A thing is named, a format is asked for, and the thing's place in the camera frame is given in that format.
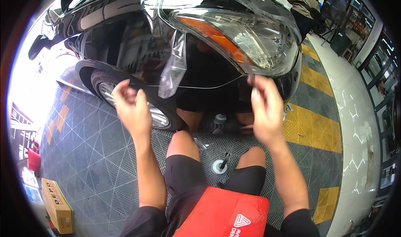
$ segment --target silver alloy rim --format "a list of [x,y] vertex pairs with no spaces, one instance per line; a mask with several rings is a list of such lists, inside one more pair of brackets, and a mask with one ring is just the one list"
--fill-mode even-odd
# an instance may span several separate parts
[[[100,93],[102,94],[103,98],[111,105],[114,104],[112,92],[115,88],[115,84],[109,82],[102,82],[99,85]],[[167,127],[170,124],[168,117],[157,107],[153,104],[149,103],[149,111],[152,116],[153,122],[152,125],[157,128]]]

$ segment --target hand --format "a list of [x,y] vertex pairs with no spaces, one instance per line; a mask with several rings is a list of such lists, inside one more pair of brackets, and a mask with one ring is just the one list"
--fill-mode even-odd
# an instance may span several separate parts
[[283,140],[284,103],[274,81],[256,75],[251,102],[255,116],[253,122],[255,137],[265,144],[267,148],[271,147],[278,140]]
[[146,94],[142,89],[128,87],[129,80],[121,81],[113,90],[115,109],[121,122],[128,129],[133,142],[150,138],[152,116]]

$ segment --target car headlight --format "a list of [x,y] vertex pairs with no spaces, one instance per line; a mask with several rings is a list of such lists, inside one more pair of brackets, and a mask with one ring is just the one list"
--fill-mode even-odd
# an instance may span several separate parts
[[245,54],[255,73],[284,75],[291,70],[298,55],[298,30],[273,16],[186,8],[173,11],[170,17],[206,38],[243,70]]

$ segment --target front wheel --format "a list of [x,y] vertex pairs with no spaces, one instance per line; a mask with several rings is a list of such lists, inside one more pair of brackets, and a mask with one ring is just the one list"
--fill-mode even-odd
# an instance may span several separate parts
[[[102,70],[94,70],[91,75],[91,82],[97,94],[114,107],[112,92],[115,86],[123,81],[117,76]],[[153,128],[160,130],[179,130],[183,125],[183,121],[178,115],[162,101],[147,95],[150,114],[153,119]]]

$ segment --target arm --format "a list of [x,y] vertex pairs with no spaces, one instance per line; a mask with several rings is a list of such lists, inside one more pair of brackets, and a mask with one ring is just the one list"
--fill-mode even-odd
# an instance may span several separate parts
[[136,150],[139,207],[153,206],[166,209],[167,190],[158,162],[150,145],[152,117],[143,90],[138,93],[120,82],[113,90],[115,108],[121,122],[132,136]]
[[255,76],[251,102],[255,137],[269,150],[275,183],[284,205],[285,219],[299,209],[309,209],[308,190],[302,173],[283,136],[283,100],[272,79]]

